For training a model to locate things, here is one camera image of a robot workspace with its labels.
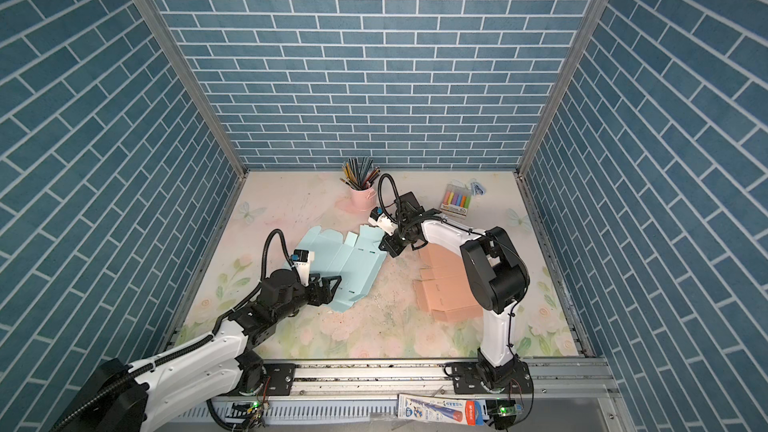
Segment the light blue paper box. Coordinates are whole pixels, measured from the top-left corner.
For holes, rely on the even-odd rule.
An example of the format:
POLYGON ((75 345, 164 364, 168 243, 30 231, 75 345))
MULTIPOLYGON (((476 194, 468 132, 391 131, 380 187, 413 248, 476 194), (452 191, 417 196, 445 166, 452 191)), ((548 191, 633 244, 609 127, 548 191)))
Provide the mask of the light blue paper box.
POLYGON ((315 226, 298 243, 298 250, 313 253, 305 267, 305 277, 309 273, 341 277, 329 304, 333 311, 347 311, 370 292, 387 257, 387 253, 379 249, 384 235, 381 229, 367 225, 361 225, 358 233, 348 232, 345 237, 341 232, 315 226))

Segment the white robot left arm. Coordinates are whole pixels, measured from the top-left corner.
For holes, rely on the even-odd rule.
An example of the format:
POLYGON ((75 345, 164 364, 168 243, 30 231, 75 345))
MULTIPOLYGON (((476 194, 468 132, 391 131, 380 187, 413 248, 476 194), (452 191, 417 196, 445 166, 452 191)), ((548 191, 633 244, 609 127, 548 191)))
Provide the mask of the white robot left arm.
POLYGON ((211 331, 152 357, 125 364, 111 359, 97 368, 53 425, 55 431, 154 431, 191 407, 226 392, 255 392, 263 360, 256 346, 278 323, 306 305, 333 301, 339 275, 300 272, 297 255, 219 315, 211 331))

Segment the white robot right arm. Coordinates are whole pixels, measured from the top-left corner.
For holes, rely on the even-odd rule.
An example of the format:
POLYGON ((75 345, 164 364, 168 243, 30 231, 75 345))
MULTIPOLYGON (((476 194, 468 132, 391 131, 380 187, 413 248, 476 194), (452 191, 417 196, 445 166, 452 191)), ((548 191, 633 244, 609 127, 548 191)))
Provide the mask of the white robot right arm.
POLYGON ((378 205, 369 223, 384 231, 379 249, 398 257, 437 245, 462 259, 469 289, 484 309, 483 337, 478 349, 477 375, 484 387, 500 390, 523 370, 512 331, 515 308, 525 298, 530 275, 507 232, 501 227, 471 228, 437 209, 425 209, 411 192, 398 192, 394 178, 383 174, 376 186, 378 205))

